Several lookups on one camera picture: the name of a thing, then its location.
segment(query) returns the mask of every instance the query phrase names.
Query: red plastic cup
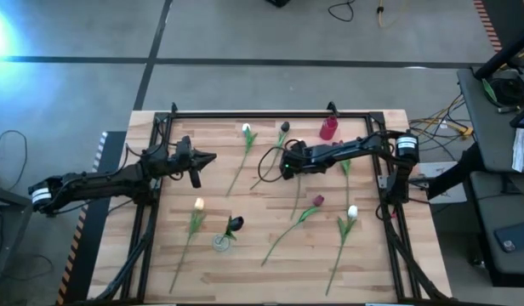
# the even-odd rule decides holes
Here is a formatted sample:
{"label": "red plastic cup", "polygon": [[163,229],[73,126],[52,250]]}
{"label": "red plastic cup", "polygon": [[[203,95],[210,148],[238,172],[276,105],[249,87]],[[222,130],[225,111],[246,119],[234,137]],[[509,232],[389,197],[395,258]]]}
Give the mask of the red plastic cup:
{"label": "red plastic cup", "polygon": [[336,116],[330,116],[322,122],[321,126],[321,132],[319,133],[319,136],[321,136],[324,140],[330,140],[333,137],[333,134],[336,133],[336,130],[338,129],[338,118]]}

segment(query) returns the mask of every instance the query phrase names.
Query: white tulip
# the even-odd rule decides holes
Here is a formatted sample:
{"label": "white tulip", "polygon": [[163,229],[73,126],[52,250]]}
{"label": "white tulip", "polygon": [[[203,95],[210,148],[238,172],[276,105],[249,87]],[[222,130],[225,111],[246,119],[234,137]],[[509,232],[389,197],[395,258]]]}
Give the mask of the white tulip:
{"label": "white tulip", "polygon": [[196,209],[197,211],[202,211],[204,205],[205,204],[203,203],[203,199],[197,198],[196,203],[194,204],[194,209]]}
{"label": "white tulip", "polygon": [[356,216],[358,215],[358,207],[356,207],[354,205],[349,206],[349,210],[347,211],[347,215],[349,216],[349,218],[356,218]]}
{"label": "white tulip", "polygon": [[242,128],[243,133],[246,133],[247,130],[250,130],[250,129],[251,129],[251,126],[248,123],[243,123],[243,128]]}

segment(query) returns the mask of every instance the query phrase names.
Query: wooden table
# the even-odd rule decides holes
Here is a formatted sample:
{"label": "wooden table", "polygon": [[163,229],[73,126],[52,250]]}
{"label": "wooden table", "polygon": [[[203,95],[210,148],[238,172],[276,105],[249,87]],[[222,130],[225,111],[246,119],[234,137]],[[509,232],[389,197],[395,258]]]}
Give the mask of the wooden table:
{"label": "wooden table", "polygon": [[[404,110],[382,110],[388,129],[405,130]],[[126,142],[136,151],[149,143],[153,111],[135,111],[130,119]],[[291,119],[289,139],[303,139],[308,145],[322,144],[318,137],[320,119]],[[225,193],[242,160],[242,124],[248,122],[258,133],[246,163],[229,197]],[[339,262],[332,289],[325,290],[339,249],[336,219],[345,218],[345,177],[339,165],[325,175],[301,180],[298,210],[290,220],[297,180],[261,183],[256,180],[261,156],[276,142],[282,120],[187,119],[174,120],[172,141],[190,135],[194,147],[217,153],[217,159],[202,171],[202,188],[193,189],[188,175],[180,181],[164,179],[157,232],[147,282],[147,303],[361,303],[396,300],[383,224],[374,211],[379,204],[372,159],[351,160],[350,203],[359,207],[354,226]],[[363,119],[340,119],[334,141],[366,136]],[[134,156],[128,164],[134,163]],[[278,175],[272,171],[271,177]],[[299,215],[323,195],[321,211],[291,231],[275,248],[264,267],[260,264],[271,243]],[[411,190],[410,196],[425,200]],[[168,294],[174,272],[186,242],[190,212],[197,197],[205,200],[207,217],[191,241],[185,263],[173,293]],[[111,206],[124,198],[111,201]],[[437,287],[450,296],[446,270],[441,258],[430,209],[409,202],[404,206],[413,254]],[[125,206],[107,217],[99,255],[88,296],[102,292],[122,266],[134,221],[135,206]],[[237,242],[226,252],[216,252],[213,237],[222,233],[229,216],[243,216],[245,225],[236,232]],[[137,288],[140,261],[134,271],[131,294]],[[408,287],[406,265],[401,261],[404,286]]]}

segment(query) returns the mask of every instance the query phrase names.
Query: concrete floor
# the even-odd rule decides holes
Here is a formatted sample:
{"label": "concrete floor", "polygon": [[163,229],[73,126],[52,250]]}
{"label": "concrete floor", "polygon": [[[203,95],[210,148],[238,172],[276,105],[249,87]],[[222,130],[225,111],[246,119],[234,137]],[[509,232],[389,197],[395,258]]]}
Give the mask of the concrete floor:
{"label": "concrete floor", "polygon": [[[174,0],[158,57],[445,64],[483,62],[493,54],[471,1],[411,0],[400,21],[384,31],[377,27],[377,0],[354,3],[351,23],[328,14],[327,7],[340,2],[292,0],[276,9],[262,0]],[[0,55],[146,58],[163,5],[164,0],[0,0],[0,30],[6,33],[0,37]],[[399,6],[386,4],[385,18],[394,19]],[[89,171],[101,132],[127,128],[144,69],[140,64],[0,63],[0,133],[14,128],[28,138],[26,173],[14,192],[26,196],[29,185],[49,175]],[[440,110],[458,94],[454,69],[156,65],[142,109],[168,110],[171,102],[182,110],[321,109],[333,100],[341,109],[405,109],[416,118]],[[466,109],[455,117],[467,118]],[[457,142],[449,149],[459,157],[468,145]],[[3,186],[11,185],[20,170],[20,148],[13,135],[2,142]],[[430,150],[422,160],[450,157]],[[76,213],[51,219],[33,215],[16,263],[26,264],[22,254],[35,252],[52,259],[56,269],[33,281],[4,280],[0,303],[54,302],[76,221]],[[457,276],[476,272],[453,251],[461,244],[442,247],[456,298],[491,302],[487,292],[498,290],[510,296],[510,304],[523,304],[512,289]],[[39,265],[27,264],[26,273]],[[473,286],[482,290],[465,290]]]}

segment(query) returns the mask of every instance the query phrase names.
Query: gray floor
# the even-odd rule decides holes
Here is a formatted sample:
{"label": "gray floor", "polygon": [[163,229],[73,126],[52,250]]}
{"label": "gray floor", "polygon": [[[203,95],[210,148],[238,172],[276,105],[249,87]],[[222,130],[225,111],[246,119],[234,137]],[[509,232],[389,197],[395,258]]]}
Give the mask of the gray floor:
{"label": "gray floor", "polygon": [[[327,7],[339,2],[292,0],[276,9],[262,0],[174,0],[158,56],[453,63],[482,62],[493,54],[471,1],[411,0],[400,21],[384,31],[375,19],[377,0],[354,3],[351,23],[328,14]],[[8,33],[1,37],[0,55],[146,57],[163,4],[0,0]],[[399,6],[386,4],[385,18],[394,19]],[[0,133],[15,128],[28,138],[26,173],[14,192],[27,195],[27,186],[52,174],[88,171],[101,132],[127,127],[143,70],[132,64],[0,63]],[[143,109],[169,109],[171,102],[183,110],[320,109],[333,100],[342,109],[406,109],[415,118],[447,106],[459,94],[456,82],[453,69],[157,65]],[[463,107],[454,116],[468,114]],[[459,157],[469,144],[456,142],[449,149]],[[2,143],[3,186],[20,170],[20,148],[14,135]],[[424,151],[422,160],[450,157],[438,149]],[[446,216],[439,217],[438,227],[455,219]],[[4,280],[0,303],[54,302],[76,220],[75,213],[33,216],[15,265],[27,263],[28,274],[41,269],[26,259],[35,252],[51,258],[56,270],[29,282]],[[441,244],[456,298],[524,304],[518,291],[490,287],[465,265],[463,244],[445,235]],[[503,302],[488,299],[497,294]]]}

